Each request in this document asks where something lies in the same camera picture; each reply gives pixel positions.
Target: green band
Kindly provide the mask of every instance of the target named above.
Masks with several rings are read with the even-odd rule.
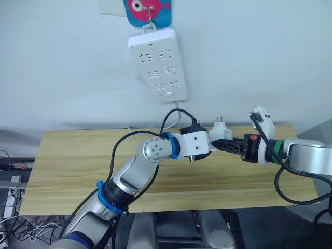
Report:
[[[277,155],[279,154],[279,150],[280,150],[280,147],[281,145],[284,143],[284,140],[281,139],[281,140],[278,140],[275,145],[274,145],[274,151],[275,153],[277,153]],[[279,164],[279,162],[277,161],[277,159],[272,155],[272,161],[273,163],[275,164]]]

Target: blue band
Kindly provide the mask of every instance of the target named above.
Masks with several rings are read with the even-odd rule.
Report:
[[[177,154],[176,154],[176,145],[175,145],[175,142],[174,142],[174,139],[171,135],[171,133],[169,131],[165,132],[167,137],[169,138],[170,142],[171,142],[171,145],[172,145],[172,159],[175,159],[177,160],[178,157],[177,157]]]
[[[103,181],[98,181],[97,182],[97,187],[98,187],[98,199],[99,201],[109,210],[113,211],[116,214],[123,214],[123,210],[118,209],[117,207],[114,207],[113,205],[109,204],[103,197],[102,195],[102,187],[103,187],[104,182]]]
[[[80,238],[79,236],[77,236],[75,234],[69,234],[67,237],[63,237],[60,240],[75,240],[75,241],[81,243],[82,245],[84,245],[87,249],[92,249],[89,246],[88,242],[86,242],[84,239]]]

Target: wooden tabletop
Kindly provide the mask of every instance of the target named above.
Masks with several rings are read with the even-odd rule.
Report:
[[[257,133],[251,126],[230,127],[234,137]],[[116,141],[127,134],[119,130],[47,131],[40,144],[20,215],[69,215],[108,175]],[[129,159],[139,141],[123,141],[115,157],[115,171]],[[295,137],[292,126],[277,126],[276,138]],[[150,189],[129,207],[130,212],[252,208],[291,205],[274,189],[275,164],[243,162],[238,155],[214,152],[207,158],[164,160]],[[284,193],[295,200],[317,197],[309,178],[284,172]]]

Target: wall outlet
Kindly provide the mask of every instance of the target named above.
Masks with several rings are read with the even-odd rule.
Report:
[[[128,47],[157,102],[188,97],[180,49],[173,29],[160,29],[131,37]]]

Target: robotic arm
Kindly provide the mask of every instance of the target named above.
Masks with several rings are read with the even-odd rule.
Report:
[[[214,132],[209,141],[206,129],[192,119],[192,125],[180,129],[180,133],[165,132],[142,141],[135,156],[113,178],[97,183],[98,190],[73,216],[63,237],[51,249],[104,248],[116,228],[119,215],[127,212],[135,195],[144,191],[165,158],[189,157],[193,162],[207,157],[211,148],[216,148],[238,154],[243,161],[251,163],[280,164],[280,159],[287,159],[289,167],[296,171],[332,175],[332,149],[324,143],[301,139],[275,140],[274,125],[263,107],[254,109],[250,118],[261,135],[245,134],[243,139],[233,139],[229,133],[220,132],[216,137]]]
[[[161,137],[142,141],[135,156],[112,179],[97,183],[97,192],[72,218],[64,231],[64,237],[51,248],[104,248],[100,241],[107,234],[108,240],[118,216],[127,211],[135,194],[143,190],[163,159],[182,159],[190,155],[208,154],[209,151],[208,134],[204,130],[187,134],[166,132]]]

